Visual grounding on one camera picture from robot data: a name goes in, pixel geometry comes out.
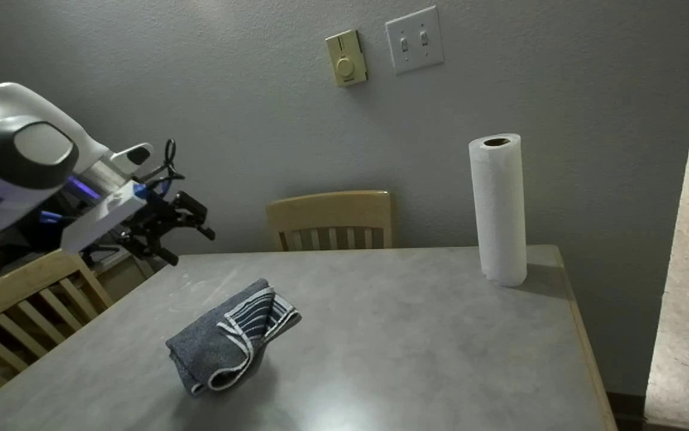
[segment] white wall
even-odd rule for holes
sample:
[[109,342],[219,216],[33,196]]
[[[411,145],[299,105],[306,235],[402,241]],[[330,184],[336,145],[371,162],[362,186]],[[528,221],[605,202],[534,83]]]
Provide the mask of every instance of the white wall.
[[[384,22],[423,5],[0,0],[0,81],[112,145],[179,138],[219,248],[265,248],[269,202],[341,186],[392,189],[405,246],[475,244],[467,142],[523,131],[528,239],[562,246],[609,389],[642,392],[689,142],[689,0],[439,0],[445,65],[395,77]],[[362,88],[332,86],[323,45],[349,27]]]

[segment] white paper towel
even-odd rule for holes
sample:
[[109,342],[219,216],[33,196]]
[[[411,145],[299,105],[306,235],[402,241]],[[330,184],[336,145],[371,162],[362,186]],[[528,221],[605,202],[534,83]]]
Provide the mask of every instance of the white paper towel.
[[523,284],[528,270],[520,133],[475,138],[469,168],[483,275]]

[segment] gray cloth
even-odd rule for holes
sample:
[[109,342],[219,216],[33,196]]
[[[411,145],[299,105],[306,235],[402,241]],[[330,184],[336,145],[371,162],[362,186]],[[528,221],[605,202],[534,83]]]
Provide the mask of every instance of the gray cloth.
[[302,317],[269,281],[257,281],[239,295],[210,308],[165,345],[189,392],[235,389],[263,349]]

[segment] wall switch plate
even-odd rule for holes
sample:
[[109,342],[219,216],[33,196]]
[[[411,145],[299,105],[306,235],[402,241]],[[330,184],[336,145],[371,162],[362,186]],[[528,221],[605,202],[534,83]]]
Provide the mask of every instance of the wall switch plate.
[[330,68],[341,86],[355,86],[368,80],[359,32],[349,28],[326,38]]
[[386,22],[386,32],[395,74],[444,63],[440,17],[435,5]]

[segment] chair back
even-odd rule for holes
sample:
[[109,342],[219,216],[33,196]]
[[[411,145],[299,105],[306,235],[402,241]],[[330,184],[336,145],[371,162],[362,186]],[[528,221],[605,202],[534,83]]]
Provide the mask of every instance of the chair back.
[[391,248],[392,196],[386,189],[306,195],[269,207],[270,244],[302,248]]
[[80,257],[52,251],[0,278],[0,385],[112,303]]

